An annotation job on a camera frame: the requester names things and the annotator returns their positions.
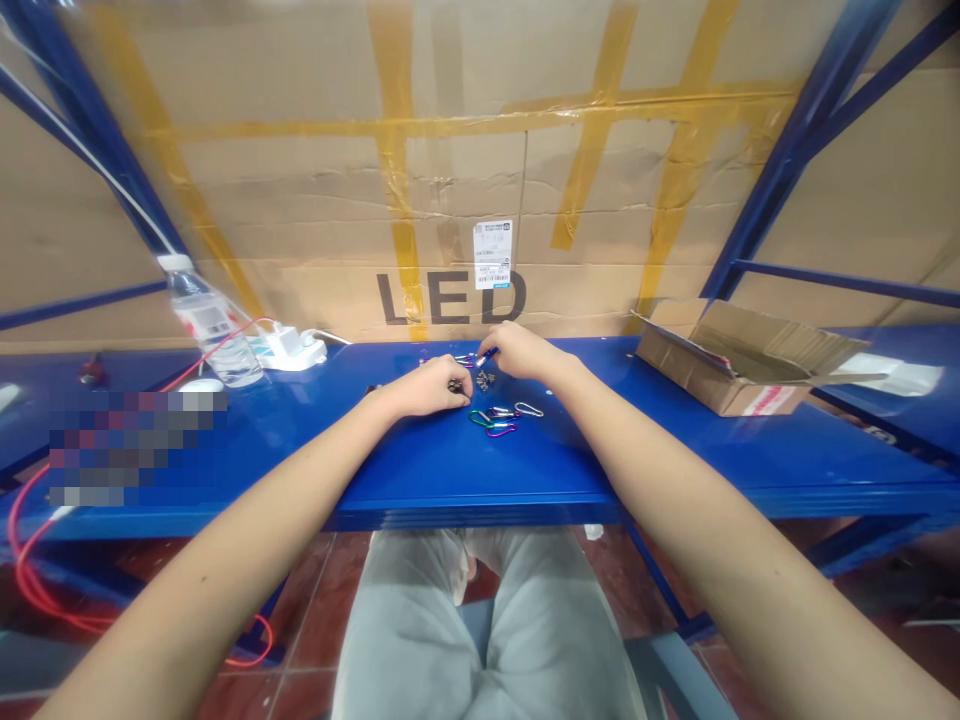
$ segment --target green carabiner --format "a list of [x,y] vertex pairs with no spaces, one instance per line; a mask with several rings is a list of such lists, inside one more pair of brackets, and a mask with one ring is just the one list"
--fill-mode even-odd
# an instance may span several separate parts
[[[483,419],[477,420],[474,417],[474,415],[479,415]],[[471,410],[469,413],[467,413],[467,417],[470,418],[470,422],[474,422],[477,425],[480,425],[481,427],[485,427],[489,429],[490,427],[493,426],[493,421],[490,418],[488,418],[486,413],[484,413],[482,410]]]

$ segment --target light gray pants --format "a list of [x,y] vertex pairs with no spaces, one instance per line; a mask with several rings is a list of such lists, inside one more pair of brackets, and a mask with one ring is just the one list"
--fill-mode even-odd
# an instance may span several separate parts
[[[486,669],[454,605],[467,552],[500,576]],[[566,528],[374,534],[333,717],[644,718],[613,613]]]

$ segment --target hand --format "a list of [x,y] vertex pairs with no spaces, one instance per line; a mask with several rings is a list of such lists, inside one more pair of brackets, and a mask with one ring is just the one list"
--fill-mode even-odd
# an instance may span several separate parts
[[[447,388],[451,380],[458,380],[463,386],[462,395]],[[430,415],[438,410],[469,405],[473,397],[473,380],[470,371],[454,360],[453,355],[444,355],[431,358],[368,397],[384,403],[397,420],[410,415]]]
[[490,328],[490,334],[480,343],[477,356],[481,357],[491,348],[500,348],[492,359],[508,375],[544,383],[552,370],[565,366],[572,357],[509,320]]

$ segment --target person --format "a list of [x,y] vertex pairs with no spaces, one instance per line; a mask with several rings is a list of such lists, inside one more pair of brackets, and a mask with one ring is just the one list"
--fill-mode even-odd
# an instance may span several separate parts
[[[861,615],[732,485],[575,356],[491,329],[500,370],[550,388],[625,508],[699,594],[786,718],[960,717],[960,703]],[[448,390],[462,383],[463,394]],[[37,718],[191,717],[241,628],[401,417],[470,403],[435,358],[367,395],[215,518],[91,649]],[[456,482],[455,473],[450,482]],[[455,611],[478,557],[501,576],[486,667]],[[377,533],[348,623],[334,717],[637,718],[596,578],[559,529]]]

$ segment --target plastic water bottle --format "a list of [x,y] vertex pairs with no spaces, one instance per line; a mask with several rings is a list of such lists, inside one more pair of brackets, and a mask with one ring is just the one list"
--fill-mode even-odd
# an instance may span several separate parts
[[[227,299],[197,275],[187,255],[160,255],[167,273],[170,304],[200,351],[207,353],[238,327]],[[227,387],[244,387],[263,377],[263,368],[250,343],[237,335],[207,358]]]

